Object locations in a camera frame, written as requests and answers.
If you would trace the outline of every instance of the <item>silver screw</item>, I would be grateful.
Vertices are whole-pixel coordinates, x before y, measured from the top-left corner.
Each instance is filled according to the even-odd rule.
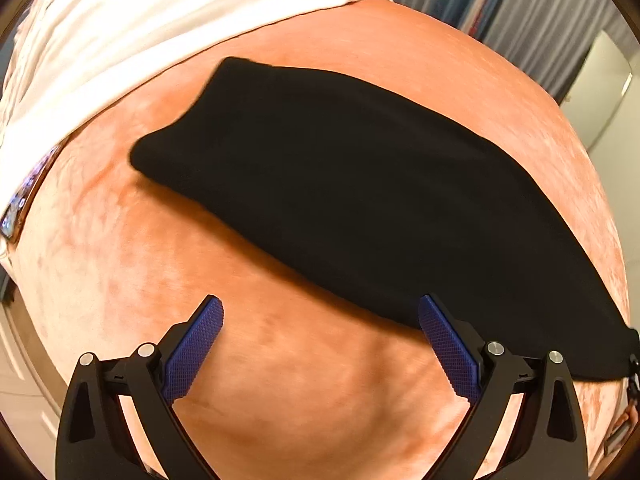
[[[156,350],[156,345],[151,343],[144,343],[138,348],[138,355],[140,357],[149,357]]]
[[[89,352],[87,352],[86,354],[82,354],[80,356],[80,364],[82,366],[87,366],[88,364],[91,364],[91,361],[93,360],[94,360],[94,355],[89,354]]]
[[[489,351],[489,354],[493,354],[493,355],[502,355],[502,354],[504,354],[504,346],[502,346],[497,341],[491,341],[486,346],[486,349]]]
[[[549,359],[551,359],[553,362],[559,365],[562,362],[563,357],[560,352],[557,352],[556,350],[552,350],[551,352],[549,352]]]

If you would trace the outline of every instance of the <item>black fabric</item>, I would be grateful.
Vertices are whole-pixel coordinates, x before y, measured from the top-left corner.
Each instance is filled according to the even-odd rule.
[[[558,350],[585,380],[622,378],[640,355],[638,333],[529,174],[367,82],[227,58],[130,162],[380,316],[419,328],[418,299],[434,292],[485,340],[524,356]]]

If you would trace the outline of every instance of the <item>blue gripper pad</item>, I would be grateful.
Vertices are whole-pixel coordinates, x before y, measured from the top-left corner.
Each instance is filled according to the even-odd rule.
[[[167,359],[162,386],[162,396],[167,403],[171,404],[188,393],[222,328],[223,318],[222,302],[212,297]]]
[[[473,406],[481,393],[478,364],[431,296],[420,299],[418,320],[453,390]]]

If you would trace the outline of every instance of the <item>white cloth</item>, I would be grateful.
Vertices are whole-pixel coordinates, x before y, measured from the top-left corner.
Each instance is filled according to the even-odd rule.
[[[163,70],[254,28],[357,0],[35,0],[0,101],[0,212],[60,140]]]

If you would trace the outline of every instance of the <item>folded black garment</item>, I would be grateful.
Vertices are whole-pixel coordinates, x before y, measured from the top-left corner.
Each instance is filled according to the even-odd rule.
[[[379,316],[418,328],[418,300],[435,293],[485,340],[558,350],[584,380],[622,378],[640,356],[638,332],[529,174],[367,82],[227,58],[130,162]]]

